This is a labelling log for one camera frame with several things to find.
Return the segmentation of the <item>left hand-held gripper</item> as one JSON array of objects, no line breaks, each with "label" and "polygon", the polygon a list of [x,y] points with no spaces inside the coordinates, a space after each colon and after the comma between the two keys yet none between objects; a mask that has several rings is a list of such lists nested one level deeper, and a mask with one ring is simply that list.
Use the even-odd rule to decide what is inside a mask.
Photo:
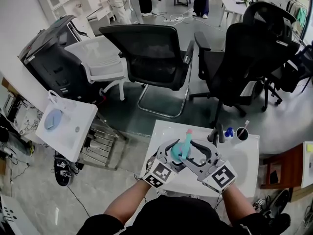
[{"label": "left hand-held gripper", "polygon": [[171,182],[186,165],[176,162],[171,156],[172,147],[179,139],[172,139],[161,144],[157,152],[146,163],[146,170],[142,179],[154,188],[159,188]]}]

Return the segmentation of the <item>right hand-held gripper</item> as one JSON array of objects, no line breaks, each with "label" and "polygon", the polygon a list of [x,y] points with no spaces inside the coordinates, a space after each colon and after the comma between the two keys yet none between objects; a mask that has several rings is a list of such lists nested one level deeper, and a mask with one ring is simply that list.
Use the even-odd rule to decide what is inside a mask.
[{"label": "right hand-held gripper", "polygon": [[191,140],[191,158],[179,157],[181,162],[197,175],[197,180],[217,193],[223,193],[237,178],[233,166],[219,155],[214,144],[203,140]]}]

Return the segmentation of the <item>person's left forearm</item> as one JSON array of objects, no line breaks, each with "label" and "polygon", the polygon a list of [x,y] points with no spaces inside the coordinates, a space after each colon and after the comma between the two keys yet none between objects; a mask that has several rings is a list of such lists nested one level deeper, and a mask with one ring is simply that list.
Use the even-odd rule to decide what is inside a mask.
[{"label": "person's left forearm", "polygon": [[151,185],[144,180],[137,181],[133,186],[119,195],[105,210],[104,214],[118,219],[125,225],[138,209]]}]

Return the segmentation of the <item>black faucet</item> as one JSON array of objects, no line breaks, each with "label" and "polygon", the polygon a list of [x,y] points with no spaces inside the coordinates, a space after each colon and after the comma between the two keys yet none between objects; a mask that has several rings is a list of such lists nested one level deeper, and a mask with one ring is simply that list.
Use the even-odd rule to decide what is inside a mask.
[{"label": "black faucet", "polygon": [[211,133],[208,135],[207,140],[213,143],[215,147],[218,146],[218,143],[225,143],[223,125],[217,122]]}]

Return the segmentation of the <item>white sink basin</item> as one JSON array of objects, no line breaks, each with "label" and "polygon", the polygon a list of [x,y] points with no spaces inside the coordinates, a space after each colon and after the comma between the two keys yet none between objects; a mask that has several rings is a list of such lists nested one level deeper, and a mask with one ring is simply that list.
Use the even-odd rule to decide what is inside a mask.
[{"label": "white sink basin", "polygon": [[301,188],[305,188],[313,184],[313,153],[306,151],[306,144],[313,141],[303,142],[303,171]]},{"label": "white sink basin", "polygon": [[[49,99],[49,104],[36,129],[36,136],[63,155],[71,162],[76,162],[87,137],[90,126],[96,117],[98,108],[94,104],[83,103],[63,98],[64,107],[56,107]],[[44,121],[53,109],[62,111],[62,119],[53,131],[47,131]]]},{"label": "white sink basin", "polygon": [[[156,120],[149,147],[142,165],[140,177],[144,176],[147,160],[157,151],[158,147],[173,139],[184,141],[188,129],[192,130],[192,138],[207,141],[211,129],[185,125],[169,121]],[[249,135],[247,140],[232,145],[230,140],[217,145],[218,152],[233,166],[238,177],[237,188],[247,198],[255,194],[259,167],[259,136]],[[185,168],[171,182],[161,187],[167,191],[179,192],[204,197],[218,197],[219,194],[197,181],[196,175]]]}]

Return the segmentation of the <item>metal rack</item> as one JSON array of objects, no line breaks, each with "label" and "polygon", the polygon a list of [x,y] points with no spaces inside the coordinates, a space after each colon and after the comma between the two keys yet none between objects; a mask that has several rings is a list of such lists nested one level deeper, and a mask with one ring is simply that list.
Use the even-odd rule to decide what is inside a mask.
[{"label": "metal rack", "polygon": [[78,163],[116,171],[125,155],[129,138],[109,126],[97,113],[81,149]]}]

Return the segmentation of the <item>brown wooden cabinet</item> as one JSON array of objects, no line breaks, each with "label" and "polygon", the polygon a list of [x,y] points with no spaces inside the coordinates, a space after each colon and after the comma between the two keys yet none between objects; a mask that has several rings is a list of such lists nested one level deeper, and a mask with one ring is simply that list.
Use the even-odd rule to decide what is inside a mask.
[{"label": "brown wooden cabinet", "polygon": [[303,143],[263,159],[265,183],[261,189],[284,189],[301,186],[303,176]]}]

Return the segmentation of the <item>person's black shoe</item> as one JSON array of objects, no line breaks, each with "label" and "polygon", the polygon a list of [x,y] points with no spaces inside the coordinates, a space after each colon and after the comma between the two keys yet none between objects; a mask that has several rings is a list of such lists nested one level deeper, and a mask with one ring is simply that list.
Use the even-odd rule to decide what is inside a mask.
[{"label": "person's black shoe", "polygon": [[272,218],[269,225],[274,235],[280,235],[291,225],[291,217],[287,213],[281,213]]}]

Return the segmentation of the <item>black mesh sled-base chair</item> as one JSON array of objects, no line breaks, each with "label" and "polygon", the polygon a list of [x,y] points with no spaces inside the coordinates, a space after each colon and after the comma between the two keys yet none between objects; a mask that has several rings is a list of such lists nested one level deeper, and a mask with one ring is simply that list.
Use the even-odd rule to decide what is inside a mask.
[{"label": "black mesh sled-base chair", "polygon": [[119,49],[119,56],[125,58],[129,80],[142,84],[138,108],[161,117],[179,117],[187,97],[176,115],[143,108],[140,103],[150,86],[179,91],[185,83],[190,83],[195,41],[189,42],[186,51],[181,50],[177,30],[168,25],[114,25],[101,27],[99,31]]}]

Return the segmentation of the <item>white mesh chair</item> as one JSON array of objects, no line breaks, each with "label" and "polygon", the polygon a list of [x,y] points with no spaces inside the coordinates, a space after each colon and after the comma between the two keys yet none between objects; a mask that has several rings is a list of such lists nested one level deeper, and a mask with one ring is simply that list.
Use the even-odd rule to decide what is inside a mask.
[{"label": "white mesh chair", "polygon": [[81,61],[91,84],[109,82],[109,85],[100,90],[101,95],[118,85],[120,100],[125,100],[124,83],[129,81],[127,63],[119,56],[120,50],[110,40],[98,36],[71,44],[65,50]]}]

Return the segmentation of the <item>black swivel office chair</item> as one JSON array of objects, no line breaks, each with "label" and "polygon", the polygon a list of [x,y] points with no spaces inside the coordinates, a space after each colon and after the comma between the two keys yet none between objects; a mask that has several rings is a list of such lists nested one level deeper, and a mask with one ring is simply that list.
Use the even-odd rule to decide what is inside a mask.
[{"label": "black swivel office chair", "polygon": [[305,46],[283,66],[273,71],[265,80],[265,102],[262,111],[268,107],[268,93],[277,97],[275,105],[283,100],[276,91],[293,93],[298,83],[304,79],[309,82],[313,78],[313,41]]}]

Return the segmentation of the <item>blue plate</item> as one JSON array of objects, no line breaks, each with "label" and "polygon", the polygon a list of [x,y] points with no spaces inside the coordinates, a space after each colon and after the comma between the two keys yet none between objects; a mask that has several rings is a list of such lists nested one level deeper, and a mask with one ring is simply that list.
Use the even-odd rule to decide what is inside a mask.
[{"label": "blue plate", "polygon": [[45,118],[44,127],[47,131],[55,130],[60,124],[62,119],[62,111],[59,109],[53,109]]}]

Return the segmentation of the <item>white faucet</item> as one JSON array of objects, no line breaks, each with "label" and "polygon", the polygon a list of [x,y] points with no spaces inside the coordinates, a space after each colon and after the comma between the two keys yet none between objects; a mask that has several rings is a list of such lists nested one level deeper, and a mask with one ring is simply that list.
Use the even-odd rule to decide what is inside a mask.
[{"label": "white faucet", "polygon": [[56,107],[64,107],[63,99],[53,90],[48,91],[48,98]]}]

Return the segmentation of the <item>black office printer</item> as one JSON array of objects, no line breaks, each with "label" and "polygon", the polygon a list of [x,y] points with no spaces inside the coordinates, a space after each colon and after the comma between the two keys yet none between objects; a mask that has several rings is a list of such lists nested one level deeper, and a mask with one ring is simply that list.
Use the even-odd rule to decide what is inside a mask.
[{"label": "black office printer", "polygon": [[101,97],[100,87],[88,81],[81,60],[65,50],[87,36],[77,29],[74,18],[63,16],[41,30],[23,48],[19,59],[46,90],[67,99],[96,103]]}]

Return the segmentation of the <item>small white desk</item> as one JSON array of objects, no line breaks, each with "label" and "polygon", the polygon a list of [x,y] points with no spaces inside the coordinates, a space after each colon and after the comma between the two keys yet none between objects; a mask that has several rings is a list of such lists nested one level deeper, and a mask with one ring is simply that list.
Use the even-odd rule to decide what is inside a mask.
[{"label": "small white desk", "polygon": [[115,20],[114,14],[109,5],[106,7],[100,7],[94,12],[87,15],[87,20],[94,34],[99,31],[99,28],[109,26],[111,24],[111,18]]}]

